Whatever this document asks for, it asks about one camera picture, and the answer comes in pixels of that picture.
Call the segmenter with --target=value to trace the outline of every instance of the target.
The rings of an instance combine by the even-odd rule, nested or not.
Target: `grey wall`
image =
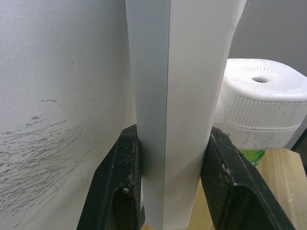
[[[284,63],[307,76],[307,1],[247,0],[229,58],[261,58]],[[287,146],[307,127],[307,119]]]

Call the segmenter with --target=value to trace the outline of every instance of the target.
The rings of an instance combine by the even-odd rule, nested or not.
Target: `white wall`
[[[0,0],[0,230],[75,229],[134,123],[124,0]]]

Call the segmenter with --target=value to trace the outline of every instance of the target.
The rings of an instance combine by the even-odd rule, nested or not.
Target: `black clamp jaw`
[[[212,128],[201,171],[216,230],[294,230],[258,170]],[[120,134],[95,171],[77,230],[139,230],[141,167],[137,128]]]

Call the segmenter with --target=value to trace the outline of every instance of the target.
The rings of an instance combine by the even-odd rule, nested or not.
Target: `white cylindrical object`
[[[306,114],[304,75],[270,60],[228,60],[213,126],[237,148],[283,147]]]

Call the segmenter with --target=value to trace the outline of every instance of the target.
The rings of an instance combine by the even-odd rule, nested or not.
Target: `wooden surface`
[[[299,154],[267,150],[257,168],[294,227],[307,229],[307,178]],[[145,224],[142,230],[153,229]],[[201,183],[188,230],[214,230]]]

